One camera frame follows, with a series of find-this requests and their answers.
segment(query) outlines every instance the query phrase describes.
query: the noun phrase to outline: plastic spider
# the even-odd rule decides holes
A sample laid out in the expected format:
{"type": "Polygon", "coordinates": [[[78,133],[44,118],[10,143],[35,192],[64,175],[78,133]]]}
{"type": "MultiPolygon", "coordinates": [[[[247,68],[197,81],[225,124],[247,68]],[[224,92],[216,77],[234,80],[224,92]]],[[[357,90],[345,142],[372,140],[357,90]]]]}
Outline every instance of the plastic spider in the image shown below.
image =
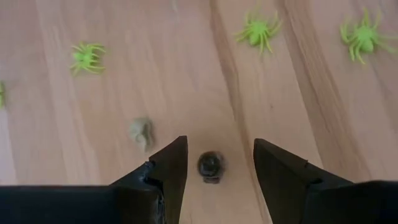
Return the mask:
{"type": "Polygon", "coordinates": [[[250,45],[260,45],[260,55],[262,55],[264,51],[265,44],[268,50],[272,53],[268,40],[278,32],[280,25],[282,24],[281,21],[278,20],[278,13],[275,13],[275,18],[272,24],[269,24],[268,21],[257,19],[257,16],[252,16],[250,12],[246,14],[245,21],[244,30],[236,34],[238,36],[236,41],[239,42],[244,39],[248,39],[250,45]]]}
{"type": "Polygon", "coordinates": [[[377,28],[380,23],[380,12],[377,14],[375,23],[371,25],[368,10],[365,8],[363,10],[364,17],[361,25],[355,24],[354,31],[348,32],[348,23],[345,22],[340,26],[340,34],[344,43],[349,45],[349,54],[352,61],[358,58],[361,63],[365,64],[361,57],[361,52],[372,53],[374,52],[374,47],[379,46],[390,53],[394,53],[396,50],[383,43],[382,39],[395,39],[396,37],[388,37],[378,33],[377,28]]]}
{"type": "Polygon", "coordinates": [[[83,44],[80,42],[79,46],[72,46],[77,52],[73,53],[73,58],[76,60],[70,68],[73,69],[73,76],[84,69],[89,72],[99,74],[105,67],[97,66],[99,64],[98,56],[95,51],[105,53],[105,49],[101,44],[83,44]]]}

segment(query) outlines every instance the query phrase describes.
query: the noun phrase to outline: green toy spider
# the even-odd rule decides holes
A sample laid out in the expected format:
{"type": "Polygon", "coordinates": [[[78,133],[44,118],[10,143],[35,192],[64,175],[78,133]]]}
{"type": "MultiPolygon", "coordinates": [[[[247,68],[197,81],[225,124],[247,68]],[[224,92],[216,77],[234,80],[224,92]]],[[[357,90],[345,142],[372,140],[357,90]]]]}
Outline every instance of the green toy spider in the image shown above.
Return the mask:
{"type": "Polygon", "coordinates": [[[102,45],[83,44],[80,42],[79,46],[72,47],[77,50],[77,52],[73,53],[73,58],[76,60],[76,63],[70,67],[73,69],[73,76],[76,76],[81,69],[95,74],[99,74],[105,69],[105,67],[97,66],[100,56],[95,53],[96,50],[105,53],[105,49],[102,45]]]}
{"type": "Polygon", "coordinates": [[[355,24],[354,31],[349,33],[347,31],[348,23],[345,22],[340,26],[340,34],[344,43],[349,45],[349,54],[352,61],[355,61],[357,58],[362,64],[365,64],[361,52],[372,53],[374,52],[374,47],[379,46],[390,53],[394,53],[396,50],[383,43],[382,39],[395,39],[396,37],[388,37],[378,33],[377,28],[380,23],[380,12],[377,14],[376,22],[372,26],[369,21],[368,10],[366,8],[363,10],[364,18],[361,21],[361,26],[355,24]]]}
{"type": "Polygon", "coordinates": [[[248,39],[250,45],[260,45],[260,55],[262,55],[264,51],[265,44],[269,52],[272,53],[268,40],[278,32],[281,24],[281,21],[278,20],[277,12],[275,13],[275,18],[271,25],[268,21],[257,19],[257,16],[252,16],[249,12],[246,14],[244,30],[236,34],[238,36],[236,41],[240,42],[244,39],[248,39]]]}

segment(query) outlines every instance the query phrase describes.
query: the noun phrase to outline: floor plank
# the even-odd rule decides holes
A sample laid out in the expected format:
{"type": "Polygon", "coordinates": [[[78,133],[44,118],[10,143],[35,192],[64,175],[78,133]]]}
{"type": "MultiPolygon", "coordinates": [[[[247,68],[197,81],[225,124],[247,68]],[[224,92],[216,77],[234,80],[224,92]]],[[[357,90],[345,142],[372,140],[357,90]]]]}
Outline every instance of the floor plank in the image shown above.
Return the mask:
{"type": "MultiPolygon", "coordinates": [[[[189,143],[181,223],[271,223],[252,162],[264,138],[353,181],[398,178],[397,56],[352,62],[339,26],[394,0],[0,2],[0,184],[110,184],[179,135],[189,143]],[[271,54],[236,43],[248,10],[283,26],[271,54]],[[102,75],[72,77],[72,45],[102,43],[102,75]],[[136,117],[155,146],[130,140],[136,117]],[[197,174],[220,151],[219,185],[197,174]]],[[[393,47],[398,43],[391,41],[393,47]]]]}

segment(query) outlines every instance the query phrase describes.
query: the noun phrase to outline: wooden floor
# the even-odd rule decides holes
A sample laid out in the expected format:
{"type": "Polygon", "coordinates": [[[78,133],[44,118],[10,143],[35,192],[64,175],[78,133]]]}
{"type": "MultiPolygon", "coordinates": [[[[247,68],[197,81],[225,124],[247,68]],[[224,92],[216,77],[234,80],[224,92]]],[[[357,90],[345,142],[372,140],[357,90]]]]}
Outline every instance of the wooden floor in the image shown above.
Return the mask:
{"type": "Polygon", "coordinates": [[[189,141],[180,223],[271,222],[254,138],[349,180],[397,179],[398,55],[353,63],[339,34],[363,6],[396,34],[397,1],[259,5],[284,22],[263,57],[233,37],[256,0],[0,1],[0,184],[109,184],[179,135],[189,141]],[[81,40],[105,45],[103,75],[71,76],[81,40]],[[127,132],[140,116],[155,126],[147,153],[127,132]],[[210,150],[227,161],[219,185],[195,168],[210,150]]]}

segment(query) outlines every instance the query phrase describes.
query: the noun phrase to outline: dark round object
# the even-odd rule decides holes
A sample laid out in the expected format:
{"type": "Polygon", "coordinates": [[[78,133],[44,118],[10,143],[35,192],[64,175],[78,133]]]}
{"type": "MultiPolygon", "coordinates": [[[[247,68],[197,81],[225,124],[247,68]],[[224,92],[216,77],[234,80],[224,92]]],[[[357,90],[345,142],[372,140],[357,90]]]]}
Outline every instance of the dark round object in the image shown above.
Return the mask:
{"type": "Polygon", "coordinates": [[[219,152],[205,152],[199,157],[198,171],[205,183],[218,184],[223,175],[223,156],[219,152]]]}

